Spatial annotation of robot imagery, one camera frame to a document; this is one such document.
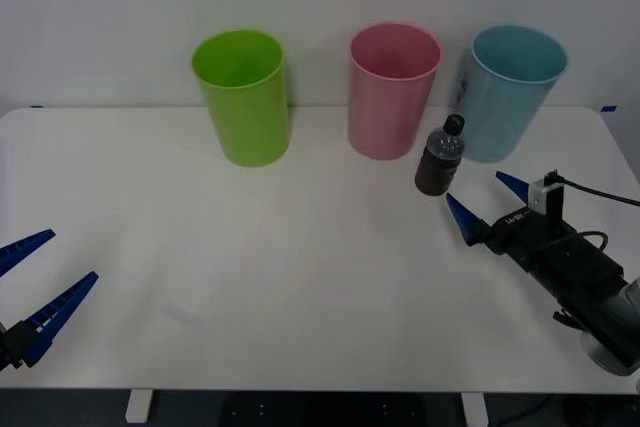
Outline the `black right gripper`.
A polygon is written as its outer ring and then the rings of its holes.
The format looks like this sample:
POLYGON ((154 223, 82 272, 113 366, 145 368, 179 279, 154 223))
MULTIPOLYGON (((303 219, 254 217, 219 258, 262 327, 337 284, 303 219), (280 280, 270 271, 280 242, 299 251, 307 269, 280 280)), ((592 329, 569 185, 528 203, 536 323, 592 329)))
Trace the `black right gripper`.
MULTIPOLYGON (((529 204, 528 182, 501 171, 495 176, 529 204)), ((528 208, 490 226, 449 193, 446 202, 467 246, 486 243, 493 253, 509 256, 557 299, 580 291, 594 300, 606 300, 626 286, 622 266, 605 252, 609 236, 604 232, 578 232, 565 221, 552 225, 528 208)))

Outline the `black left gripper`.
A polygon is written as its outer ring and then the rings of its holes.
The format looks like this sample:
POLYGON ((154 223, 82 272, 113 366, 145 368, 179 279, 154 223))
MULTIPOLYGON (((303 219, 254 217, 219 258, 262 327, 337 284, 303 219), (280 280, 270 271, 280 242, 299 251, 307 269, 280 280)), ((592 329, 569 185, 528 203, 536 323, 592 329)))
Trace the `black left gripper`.
MULTIPOLYGON (((55 232, 47 229, 1 247, 0 276, 54 237, 55 232)), ((8 365, 19 368, 23 364, 31 368, 38 363, 98 279, 96 272, 89 272, 41 309, 9 328, 8 359, 4 341, 6 328, 0 326, 0 370, 8 365)))

